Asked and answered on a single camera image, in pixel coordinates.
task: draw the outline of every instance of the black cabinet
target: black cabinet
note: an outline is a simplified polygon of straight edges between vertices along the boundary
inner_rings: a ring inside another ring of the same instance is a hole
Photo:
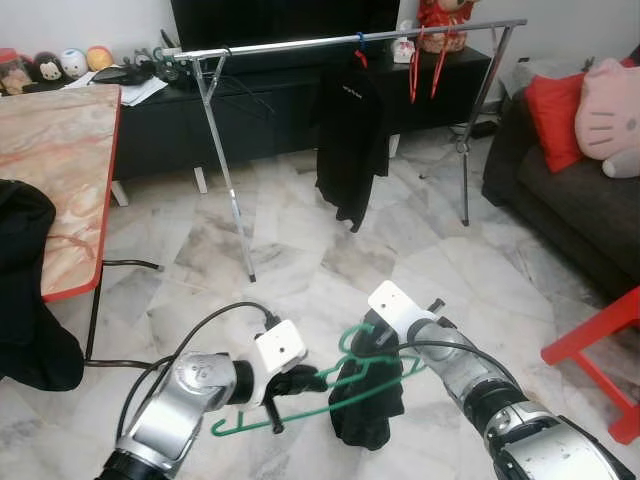
[[[409,66],[389,58],[370,62],[385,99],[390,133],[467,120],[489,65],[470,48],[447,55],[438,92],[430,99],[436,55],[423,53],[417,101],[409,102]],[[316,146],[311,107],[323,67],[224,76],[212,100],[227,162]],[[194,167],[218,168],[202,101],[195,90],[167,87],[136,107],[123,107],[114,179]]]

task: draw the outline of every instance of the green plastic hanger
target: green plastic hanger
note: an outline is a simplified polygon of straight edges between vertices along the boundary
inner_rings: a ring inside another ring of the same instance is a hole
[[[369,398],[373,395],[376,395],[377,393],[393,386],[396,385],[398,383],[400,383],[402,380],[404,380],[405,378],[408,378],[412,375],[415,375],[417,373],[422,372],[425,368],[427,368],[426,365],[421,364],[421,360],[419,357],[413,356],[413,355],[400,355],[399,357],[391,357],[388,355],[380,355],[377,357],[370,357],[370,358],[361,358],[361,357],[357,357],[356,355],[353,354],[353,352],[346,346],[347,340],[349,340],[349,338],[352,335],[355,335],[357,332],[359,331],[365,331],[367,333],[371,333],[374,330],[374,326],[370,325],[368,323],[362,323],[360,325],[356,325],[355,327],[351,327],[349,328],[346,332],[344,332],[342,334],[342,336],[340,337],[340,342],[338,344],[338,348],[340,349],[340,351],[344,354],[343,357],[338,360],[338,362],[335,364],[335,366],[328,368],[326,370],[323,370],[321,372],[316,373],[316,377],[322,378],[323,380],[327,380],[327,378],[336,373],[339,372],[340,369],[342,368],[342,366],[350,361],[353,360],[354,362],[356,362],[359,366],[362,367],[362,370],[359,373],[356,373],[354,375],[351,375],[350,377],[347,378],[342,378],[340,380],[337,380],[335,382],[327,382],[329,388],[335,388],[335,387],[342,387],[344,385],[349,385],[351,383],[355,383],[358,382],[362,379],[364,379],[367,375],[367,372],[369,371],[369,367],[373,364],[376,363],[396,363],[398,361],[403,361],[403,360],[407,360],[407,361],[411,361],[411,368],[409,369],[409,371],[405,374],[403,374],[402,376],[399,376],[397,378],[394,378],[393,380],[389,380],[388,382],[385,382],[381,385],[378,385],[377,387],[374,387],[370,390],[367,390],[366,392],[363,392],[359,395],[356,395],[354,397],[351,397],[349,399],[346,400],[342,400],[340,402],[336,402],[332,405],[329,405],[328,407],[324,407],[324,408],[319,408],[316,410],[311,410],[309,412],[304,412],[304,413],[298,413],[296,415],[289,415],[288,417],[284,417],[282,418],[282,422],[291,422],[293,420],[300,420],[302,418],[307,418],[307,417],[311,417],[313,415],[320,415],[322,413],[327,413],[327,412],[331,412],[333,410],[338,410],[340,408],[344,408],[344,407],[348,407],[349,405],[353,405],[354,403],[360,402],[361,400],[364,400],[365,398]],[[236,433],[240,433],[240,432],[246,432],[249,430],[254,430],[256,428],[262,428],[262,427],[268,427],[271,425],[271,422],[268,420],[265,420],[263,422],[257,422],[257,423],[252,423],[249,425],[245,425],[244,424],[244,414],[243,412],[238,412],[238,417],[236,420],[236,426],[234,428],[230,428],[227,430],[223,430],[222,427],[227,423],[226,420],[222,419],[218,422],[216,422],[212,427],[211,427],[211,433],[213,435],[215,435],[216,437],[225,437],[227,435],[234,435]]]

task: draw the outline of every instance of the paper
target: paper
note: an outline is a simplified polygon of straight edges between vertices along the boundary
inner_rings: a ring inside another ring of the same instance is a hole
[[[78,80],[71,82],[62,88],[81,88],[93,85],[91,79],[95,74],[96,72],[87,72]],[[122,103],[122,105],[134,107],[166,86],[167,84],[165,82],[155,76],[140,85],[121,85],[120,88],[122,89],[122,96],[120,98],[120,103]]]

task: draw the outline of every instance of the marble floor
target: marble floor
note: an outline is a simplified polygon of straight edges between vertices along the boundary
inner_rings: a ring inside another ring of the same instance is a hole
[[[603,307],[587,280],[534,231],[480,194],[490,146],[472,144],[471,226],[459,218],[459,163],[446,129],[403,135],[388,178],[377,178],[357,234],[335,220],[314,188],[313,152],[283,155],[235,169],[233,178],[251,239],[258,281],[242,263],[224,182],[208,178],[197,193],[188,174],[126,182],[130,206],[110,212],[106,258],[165,265],[105,272],[95,358],[152,361],[214,309],[240,299],[263,302],[299,327],[320,367],[338,358],[337,340],[367,311],[369,293],[392,279],[422,305],[436,297],[443,314],[479,347],[505,363],[523,388],[554,412],[595,434],[640,473],[640,440],[617,444],[607,433],[616,410],[570,365],[546,366],[540,349]],[[51,305],[84,343],[91,295]],[[261,327],[247,309],[222,317],[191,346],[237,354]],[[636,400],[637,332],[599,344],[592,354]],[[87,369],[79,388],[40,392],[0,382],[0,479],[94,478],[111,453],[122,402],[138,372]],[[283,413],[326,402],[321,394],[279,402]],[[435,375],[409,379],[407,413],[391,420],[391,441],[377,452],[345,447],[328,416],[217,439],[205,429],[179,479],[308,480],[408,478],[494,479],[482,441]]]

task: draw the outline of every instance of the television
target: television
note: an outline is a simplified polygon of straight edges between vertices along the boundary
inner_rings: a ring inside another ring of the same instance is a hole
[[[172,0],[171,4],[186,52],[395,30],[400,0]],[[266,62],[254,58],[243,63],[244,69],[321,63],[340,50],[344,47],[295,56],[269,54]]]

